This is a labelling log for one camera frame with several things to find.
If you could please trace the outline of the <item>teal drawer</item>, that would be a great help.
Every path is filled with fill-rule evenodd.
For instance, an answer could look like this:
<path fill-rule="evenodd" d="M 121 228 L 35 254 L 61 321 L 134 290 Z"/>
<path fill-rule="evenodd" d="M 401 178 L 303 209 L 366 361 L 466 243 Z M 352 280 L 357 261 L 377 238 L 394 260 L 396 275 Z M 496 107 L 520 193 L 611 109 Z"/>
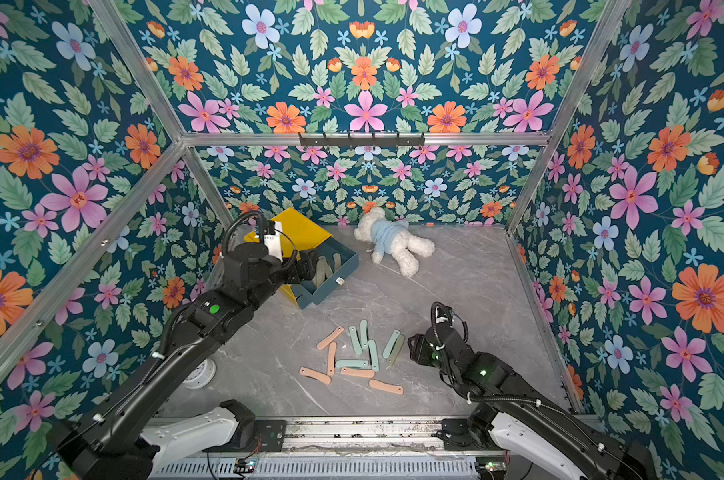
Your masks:
<path fill-rule="evenodd" d="M 283 286 L 283 293 L 299 308 L 319 305 L 344 285 L 359 266 L 358 254 L 329 237 L 316 248 L 317 272 L 313 279 Z"/>

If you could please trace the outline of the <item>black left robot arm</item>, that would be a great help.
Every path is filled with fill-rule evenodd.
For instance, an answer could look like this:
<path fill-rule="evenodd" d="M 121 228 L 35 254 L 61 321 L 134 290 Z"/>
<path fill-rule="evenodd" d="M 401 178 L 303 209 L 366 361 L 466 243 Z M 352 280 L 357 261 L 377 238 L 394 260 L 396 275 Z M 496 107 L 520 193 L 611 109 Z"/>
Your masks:
<path fill-rule="evenodd" d="M 80 479 L 147 479 L 167 465 L 210 447 L 249 446 L 253 413 L 237 401 L 163 427 L 149 422 L 165 401 L 225 345 L 277 290 L 316 273 L 314 250 L 288 261 L 263 243 L 241 243 L 225 253 L 221 285 L 176 308 L 157 351 L 115 392 L 77 422 L 48 434 L 61 461 Z"/>

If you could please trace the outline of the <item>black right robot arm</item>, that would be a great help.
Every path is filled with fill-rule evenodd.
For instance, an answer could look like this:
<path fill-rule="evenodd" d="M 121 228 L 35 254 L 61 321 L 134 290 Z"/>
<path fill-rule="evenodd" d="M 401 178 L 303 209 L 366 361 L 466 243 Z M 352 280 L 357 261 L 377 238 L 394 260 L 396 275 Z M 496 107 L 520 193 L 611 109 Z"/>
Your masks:
<path fill-rule="evenodd" d="M 460 317 L 439 302 L 430 326 L 407 341 L 417 364 L 434 367 L 440 379 L 472 407 L 465 420 L 445 420 L 435 436 L 458 449 L 498 447 L 518 454 L 558 479 L 655 479 L 650 450 L 623 444 L 597 431 L 532 387 L 509 364 L 474 351 Z"/>

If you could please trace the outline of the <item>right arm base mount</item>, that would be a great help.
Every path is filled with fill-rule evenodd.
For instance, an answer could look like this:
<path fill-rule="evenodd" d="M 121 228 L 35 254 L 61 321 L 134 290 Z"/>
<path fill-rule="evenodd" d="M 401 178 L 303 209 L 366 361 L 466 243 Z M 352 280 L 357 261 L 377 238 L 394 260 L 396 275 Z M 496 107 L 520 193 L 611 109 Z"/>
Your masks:
<path fill-rule="evenodd" d="M 448 451 L 490 451 L 500 447 L 491 436 L 492 421 L 499 411 L 490 404 L 478 404 L 467 418 L 445 418 L 432 434 Z"/>

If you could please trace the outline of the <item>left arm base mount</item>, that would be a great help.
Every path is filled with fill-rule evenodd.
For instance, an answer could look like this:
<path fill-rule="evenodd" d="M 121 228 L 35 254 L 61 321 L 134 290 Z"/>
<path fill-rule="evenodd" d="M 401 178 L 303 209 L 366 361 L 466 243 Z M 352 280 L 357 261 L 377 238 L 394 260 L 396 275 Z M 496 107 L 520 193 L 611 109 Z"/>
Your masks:
<path fill-rule="evenodd" d="M 237 400 L 219 404 L 237 421 L 233 436 L 221 445 L 220 452 L 271 453 L 280 452 L 285 440 L 287 421 L 257 417 L 249 408 Z"/>

